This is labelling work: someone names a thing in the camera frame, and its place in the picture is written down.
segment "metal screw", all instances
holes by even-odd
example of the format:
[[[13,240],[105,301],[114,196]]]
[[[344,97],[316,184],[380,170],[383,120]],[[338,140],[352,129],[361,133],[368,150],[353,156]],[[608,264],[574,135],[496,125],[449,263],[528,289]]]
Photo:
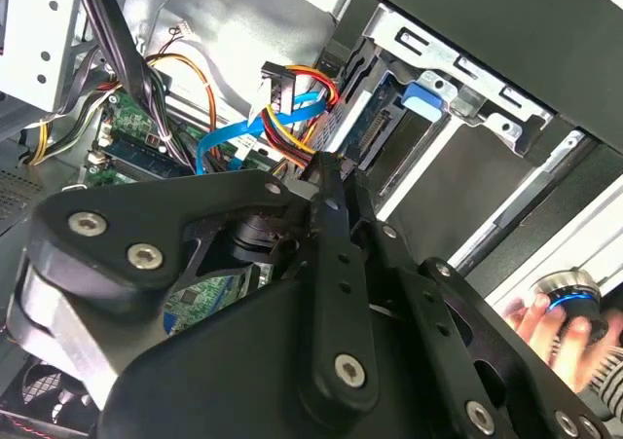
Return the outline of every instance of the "metal screw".
[[[584,427],[588,430],[591,437],[593,437],[594,439],[602,439],[602,434],[600,434],[600,431],[595,427],[594,424],[591,423],[588,418],[580,417],[580,422],[584,424]]]
[[[396,231],[393,228],[391,228],[389,225],[383,225],[383,231],[390,238],[398,238],[398,234],[396,233]]]
[[[128,260],[137,269],[153,271],[163,264],[163,253],[156,246],[144,242],[128,249]]]
[[[484,434],[491,436],[495,431],[494,419],[485,407],[480,403],[471,400],[465,405],[465,411],[471,422],[480,429]]]
[[[571,418],[569,418],[566,413],[558,411],[554,414],[554,416],[556,417],[558,425],[567,435],[577,437],[577,426],[575,426],[573,421],[571,421]]]
[[[67,220],[69,229],[83,237],[97,237],[106,231],[108,224],[100,215],[92,212],[77,212]]]
[[[281,194],[281,190],[276,184],[266,183],[266,189],[268,189],[273,194]]]
[[[340,210],[340,206],[338,205],[338,203],[333,201],[332,199],[327,199],[324,201],[324,203],[326,203],[333,210]]]
[[[335,374],[344,384],[360,388],[366,381],[366,372],[361,363],[349,354],[338,354],[335,358]]]
[[[443,276],[450,276],[450,269],[448,269],[448,266],[444,265],[444,264],[437,264],[436,265],[437,270],[439,271],[439,274],[443,275]]]

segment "connector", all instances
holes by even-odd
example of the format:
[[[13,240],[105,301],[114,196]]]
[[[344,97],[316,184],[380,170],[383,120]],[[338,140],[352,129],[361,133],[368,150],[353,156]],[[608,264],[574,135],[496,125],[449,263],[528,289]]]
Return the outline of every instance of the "connector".
[[[106,156],[97,151],[89,152],[87,155],[87,162],[91,165],[101,165],[106,162]]]
[[[181,22],[179,22],[177,24],[177,28],[179,28],[179,33],[182,36],[182,38],[185,38],[186,40],[191,40],[194,42],[198,42],[201,40],[199,35],[197,35],[195,31],[193,30],[193,28],[191,27],[191,24],[188,23],[186,20],[182,20]]]
[[[271,99],[269,101],[271,105],[279,113],[292,114],[296,74],[284,66],[267,61],[262,66],[263,84],[267,80],[271,84]]]

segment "hand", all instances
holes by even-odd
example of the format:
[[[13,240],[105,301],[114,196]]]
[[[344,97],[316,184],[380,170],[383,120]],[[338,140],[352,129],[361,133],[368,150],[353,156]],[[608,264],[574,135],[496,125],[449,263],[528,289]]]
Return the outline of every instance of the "hand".
[[[623,329],[623,315],[611,314],[607,318],[607,334],[589,348],[586,345],[591,333],[591,323],[586,317],[576,317],[561,340],[558,354],[552,356],[556,334],[566,316],[560,306],[547,312],[549,305],[547,296],[537,295],[530,308],[514,311],[505,320],[565,384],[577,393],[591,381],[607,355],[608,348],[618,345],[619,334]]]

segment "blue clip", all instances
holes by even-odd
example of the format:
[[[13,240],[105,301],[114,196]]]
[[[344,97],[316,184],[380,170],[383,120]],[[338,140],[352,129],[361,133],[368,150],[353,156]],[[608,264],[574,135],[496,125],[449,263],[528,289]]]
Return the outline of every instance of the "blue clip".
[[[415,82],[409,84],[400,100],[405,108],[435,123],[443,115],[444,100]]]

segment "yellow wire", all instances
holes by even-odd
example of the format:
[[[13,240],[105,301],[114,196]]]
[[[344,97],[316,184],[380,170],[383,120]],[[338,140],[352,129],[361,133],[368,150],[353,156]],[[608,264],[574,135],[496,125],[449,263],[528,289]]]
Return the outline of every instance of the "yellow wire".
[[[281,121],[277,119],[275,111],[273,111],[273,107],[271,105],[267,105],[266,111],[268,112],[269,117],[271,117],[271,121],[273,121],[273,124],[276,126],[276,128],[279,129],[281,133],[285,135],[290,142],[292,142],[299,149],[303,150],[304,152],[307,152],[308,154],[312,154],[312,155],[315,154],[314,149],[311,149],[310,147],[305,145],[303,142],[301,142],[299,139],[294,137],[290,132],[288,132],[288,129],[286,129],[285,126],[281,123]]]
[[[29,165],[35,165],[35,163],[41,158],[41,151],[43,149],[45,143],[45,133],[44,129],[46,128],[46,123],[43,121],[39,125],[39,143],[37,144],[37,150],[35,150],[35,155],[32,157]]]

